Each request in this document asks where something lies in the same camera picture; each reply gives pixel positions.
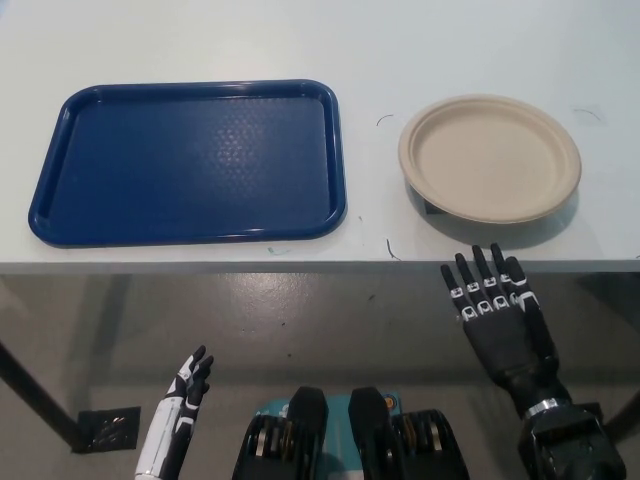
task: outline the plastic tray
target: plastic tray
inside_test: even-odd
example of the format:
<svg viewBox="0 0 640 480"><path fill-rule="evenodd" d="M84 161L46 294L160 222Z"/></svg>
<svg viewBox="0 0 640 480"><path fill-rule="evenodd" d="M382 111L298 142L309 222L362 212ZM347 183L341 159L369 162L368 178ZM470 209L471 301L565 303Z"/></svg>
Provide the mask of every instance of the plastic tray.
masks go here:
<svg viewBox="0 0 640 480"><path fill-rule="evenodd" d="M325 85L109 85L63 105L29 225L65 247L301 239L345 206Z"/></svg>

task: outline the beige plate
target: beige plate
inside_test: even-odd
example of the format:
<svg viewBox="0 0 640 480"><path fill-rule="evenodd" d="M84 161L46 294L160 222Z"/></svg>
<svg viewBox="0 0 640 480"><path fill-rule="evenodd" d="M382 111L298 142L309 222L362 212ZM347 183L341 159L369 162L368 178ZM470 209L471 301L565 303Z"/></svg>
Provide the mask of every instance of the beige plate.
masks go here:
<svg viewBox="0 0 640 480"><path fill-rule="evenodd" d="M558 209L582 171L580 154L546 113L510 98L469 95L421 111L398 146L411 186L453 215L527 222Z"/></svg>

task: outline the concrete floor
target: concrete floor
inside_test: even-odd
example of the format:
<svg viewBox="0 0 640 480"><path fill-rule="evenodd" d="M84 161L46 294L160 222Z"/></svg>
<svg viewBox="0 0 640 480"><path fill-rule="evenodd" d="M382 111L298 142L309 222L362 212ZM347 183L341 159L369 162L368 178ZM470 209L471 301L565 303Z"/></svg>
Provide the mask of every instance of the concrete floor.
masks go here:
<svg viewBox="0 0 640 480"><path fill-rule="evenodd" d="M0 338L69 411L141 405L142 437L176 369L204 343L212 388L181 478L230 478L256 407L299 385L374 384L439 408L472 478L525 478L519 421L487 380L436 274L4 277ZM640 388L628 275L533 276L578 401L608 417ZM133 478L139 451L77 456L0 384L3 478ZM640 435L620 446L640 478Z"/></svg>

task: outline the robotic arm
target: robotic arm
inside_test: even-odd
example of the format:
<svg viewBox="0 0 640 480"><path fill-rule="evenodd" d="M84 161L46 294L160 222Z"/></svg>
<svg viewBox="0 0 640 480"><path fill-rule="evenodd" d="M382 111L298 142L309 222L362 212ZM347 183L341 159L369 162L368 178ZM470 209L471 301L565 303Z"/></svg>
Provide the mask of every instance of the robotic arm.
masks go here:
<svg viewBox="0 0 640 480"><path fill-rule="evenodd" d="M135 480L177 480L193 435L198 409L209 390L213 357L201 346L173 379L158 404L136 467Z"/></svg>
<svg viewBox="0 0 640 480"><path fill-rule="evenodd" d="M482 250L473 247L482 286L466 259L456 255L465 284L451 268L442 276L463 329L489 377L506 390L523 419L520 457L532 480L623 480L620 455L602 428L597 405L573 404L557 377L558 354L538 299L514 257L491 246L499 280Z"/></svg>

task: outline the robot finger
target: robot finger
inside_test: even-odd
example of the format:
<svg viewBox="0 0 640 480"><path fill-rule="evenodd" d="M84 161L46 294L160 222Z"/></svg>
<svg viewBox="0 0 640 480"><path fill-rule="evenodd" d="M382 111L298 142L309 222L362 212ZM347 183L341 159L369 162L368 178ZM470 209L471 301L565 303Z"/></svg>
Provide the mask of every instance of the robot finger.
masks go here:
<svg viewBox="0 0 640 480"><path fill-rule="evenodd" d="M464 319L465 322L473 318L478 318L478 313L475 308L471 305L469 300L464 294L464 290L458 286L455 277L453 276L453 272L448 265L442 265L440 267L440 271L442 272L442 278L444 279L444 283L447 285L449 289L449 295L451 296L451 301L460 312L460 315Z"/></svg>
<svg viewBox="0 0 640 480"><path fill-rule="evenodd" d="M511 277L516 303L523 312L526 312L527 308L539 308L538 299L531 291L531 287L529 287L529 282L527 282L527 277L520 266L520 262L515 257L509 257L506 264L507 272Z"/></svg>
<svg viewBox="0 0 640 480"><path fill-rule="evenodd" d="M456 253L456 265L462 276L462 280L467 286L467 293L471 299L471 303L476 306L478 313L484 315L493 311L491 304L487 300L487 296L480 288L480 284L473 277L467 259L461 253Z"/></svg>
<svg viewBox="0 0 640 480"><path fill-rule="evenodd" d="M487 265L487 260L484 257L484 253L482 249L478 245L474 245L472 247L473 250L473 258L476 261L476 267L478 267L478 271L480 272L480 276L482 276L482 284L484 285L484 290L487 292L493 307L496 310L500 310L501 308L507 308L509 306L509 302L507 301L507 297L498 285L498 280L489 269L489 265Z"/></svg>
<svg viewBox="0 0 640 480"><path fill-rule="evenodd" d="M189 380L189 378L191 378L191 375L193 375L193 372L196 369L196 366L198 365L198 362L200 362L200 360L202 360L204 358L204 354L206 353L207 349L204 345L201 345L195 352L193 355L191 355L186 362L184 362L184 365L182 365L182 368L180 368L180 371L178 372L178 375L184 380L187 381Z"/></svg>
<svg viewBox="0 0 640 480"><path fill-rule="evenodd" d="M513 291L513 283L511 281L511 277L509 276L509 272L507 270L507 263L504 261L504 256L502 255L502 250L498 246L497 243L491 244L491 255L493 256L493 262L496 265L496 270L498 270L498 275L500 275L500 286L507 294L509 301L512 304L515 304L515 294Z"/></svg>

